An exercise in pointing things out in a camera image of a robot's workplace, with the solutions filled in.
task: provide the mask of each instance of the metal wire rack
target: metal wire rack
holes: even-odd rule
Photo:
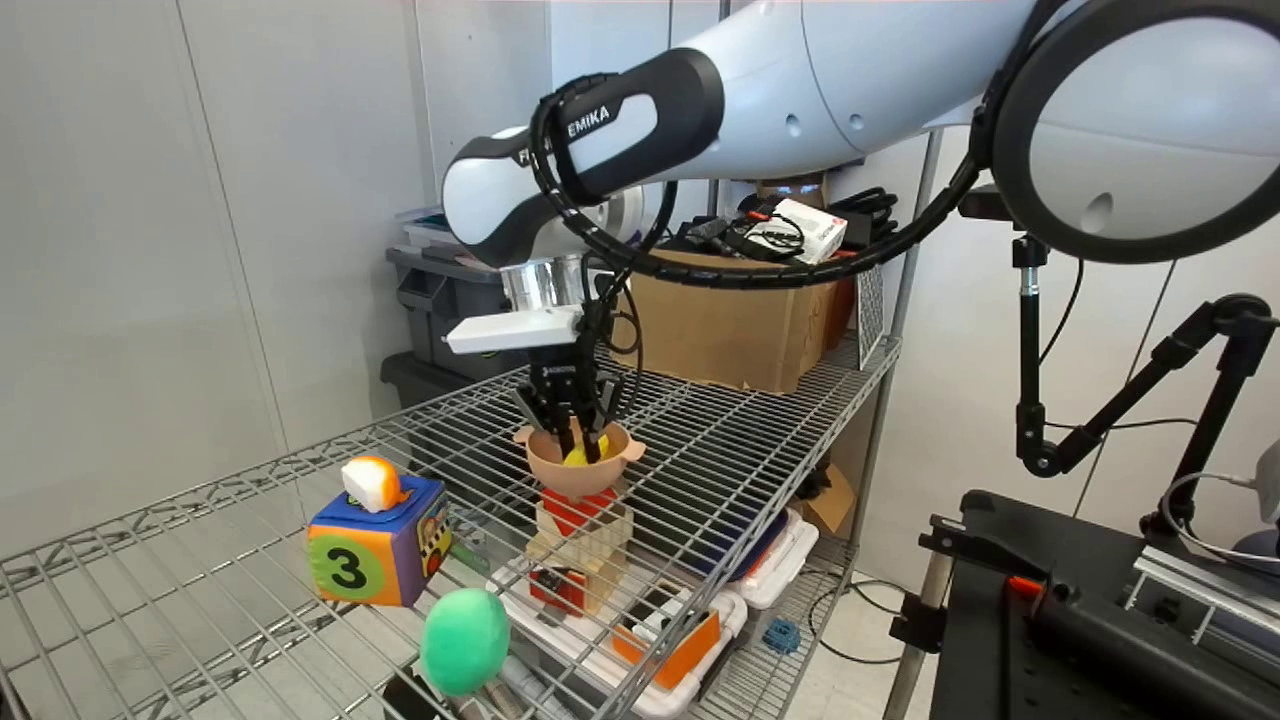
[[[636,515],[629,558],[647,585],[672,580],[693,590],[693,608],[706,608],[891,355],[895,349],[880,349],[864,372],[823,363],[797,396],[647,375],[629,416],[647,456],[629,468],[617,498]],[[421,687],[414,631],[434,594],[491,585],[491,567],[525,554],[535,482],[511,449],[525,420],[520,380],[491,375],[0,558],[0,717],[405,717],[382,696],[391,681],[440,717],[469,717]],[[323,602],[310,590],[301,530],[337,494],[331,468],[359,451],[440,475],[449,506],[474,530],[481,551],[469,563],[449,558],[414,608]],[[777,613],[805,602],[805,587],[797,585]],[[581,681],[604,646],[607,620],[581,631],[581,654],[530,643],[549,654],[530,662],[545,687],[530,708],[629,717],[684,628],[666,628],[617,687]],[[760,628],[756,620],[741,634],[749,646],[706,681],[699,717],[785,713],[808,639],[778,658],[756,646]]]

